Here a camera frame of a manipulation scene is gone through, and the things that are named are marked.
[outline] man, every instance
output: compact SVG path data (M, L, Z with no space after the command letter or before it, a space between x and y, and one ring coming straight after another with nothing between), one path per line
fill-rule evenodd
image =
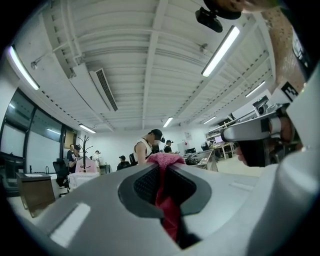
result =
M169 154L176 154L175 152L172 152L172 149L171 149L171 144L174 143L173 141L171 140L167 140L166 143L165 143L165 146L163 148L163 151L165 153L169 153Z
M92 156L92 161L94 161L96 169L98 173L100 173L100 158L99 158L99 150L96 150L95 153Z
M162 138L162 131L153 129L147 135L138 139L133 148L133 157L139 165L144 164L147 158L152 154L152 145L158 145L159 142L165 142Z
M73 148L73 154L68 158L69 160L69 172L74 174L76 172L77 158L80 157L79 151L81 147L79 145L75 145Z
M214 13L263 12L279 6L293 27L294 40L300 43L297 48L295 42L294 53L305 80L309 79L320 59L319 43L315 40L314 33L310 32L310 26L316 24L318 17L316 2L311 0L204 0L206 6Z
M66 153L66 158L69 159L74 153L75 146L73 144L70 145L70 150Z
M120 158L120 163L118 164L116 170L119 171L119 170L122 170L124 168L128 168L130 167L130 163L128 161L126 161L126 157L124 155L122 156L119 156Z

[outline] coat rack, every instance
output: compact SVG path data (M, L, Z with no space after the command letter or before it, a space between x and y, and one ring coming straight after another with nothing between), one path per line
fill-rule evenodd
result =
M80 137L78 137L80 140L82 140L83 142L83 146L80 146L80 148L82 149L82 152L83 152L83 166L80 166L81 168L83 168L83 172L86 173L86 168L89 168L91 166L86 166L86 153L88 153L88 149L92 148L93 146L90 146L88 148L86 148L86 143L87 141L89 140L89 137L87 137L86 135L84 135L84 140Z

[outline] light fixture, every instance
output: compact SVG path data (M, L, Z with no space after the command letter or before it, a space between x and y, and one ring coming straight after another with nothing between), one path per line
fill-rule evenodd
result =
M239 35L240 30L236 26L231 26L228 33L225 35L223 41L219 45L218 49L213 54L212 58L209 60L207 65L204 67L202 71L202 75L204 77L208 77L211 72L215 69L218 63L221 61L223 56L226 54L230 46L236 40L237 36Z
M208 121L204 122L203 124L205 125L206 123L209 123L211 120L215 119L217 116L215 115L214 117L212 117L211 119L209 119Z
M51 129L47 129L49 132L52 132L52 133L55 133L55 134L59 134L59 135L61 135L61 133L60 132L57 132L57 131L54 131L54 130L51 130Z
M85 129L86 131L95 134L96 132L94 130L89 129L88 127L84 126L83 124L79 124L79 126L83 129Z
M172 119L174 119L173 117L169 117L168 120L165 122L164 124L164 128L168 126L168 124L172 121Z
M251 94L253 94L256 90L258 90L261 86L263 86L264 84L266 83L266 81L262 81L261 83L259 83L259 85L256 87L256 88L254 88L252 91L250 91L247 95L246 95L246 97L249 97Z
M33 89L38 90L39 85L37 85L37 83L30 76L30 74L28 73L28 71L26 70L26 68L24 67L22 62L20 61L20 59L17 55L17 52L15 51L15 49L12 46L9 47L8 53L9 53L12 61L14 62L15 66L20 71L21 75L23 75L23 77L28 81L28 83L33 87Z

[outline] pink cloth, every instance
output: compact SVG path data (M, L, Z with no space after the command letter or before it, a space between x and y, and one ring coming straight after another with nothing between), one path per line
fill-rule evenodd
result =
M98 172L95 161L92 161L90 158L85 159L85 165L87 166L85 168L86 173ZM84 173L84 158L81 158L80 160L76 161L75 172Z
M185 164L185 160L178 154L156 153L149 156L149 163L158 163L160 169L159 189L156 193L155 206L163 210L164 221L163 228L168 235L174 240L177 240L177 232L180 223L180 207L176 205L171 196L164 191L165 175L167 166L174 163Z

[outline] air conditioning vent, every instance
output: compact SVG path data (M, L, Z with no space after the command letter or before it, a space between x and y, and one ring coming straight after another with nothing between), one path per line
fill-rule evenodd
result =
M111 93L111 90L109 88L109 85L107 83L107 80L106 80L106 76L104 74L104 71L102 69L99 69L98 71L95 72L100 83L101 83L101 86L104 90L104 93L106 95L106 97L108 98L108 100L110 101L110 104L113 108L114 111L117 111L118 110L118 107L116 105L116 102L115 102L115 99L114 99L114 96L112 95Z

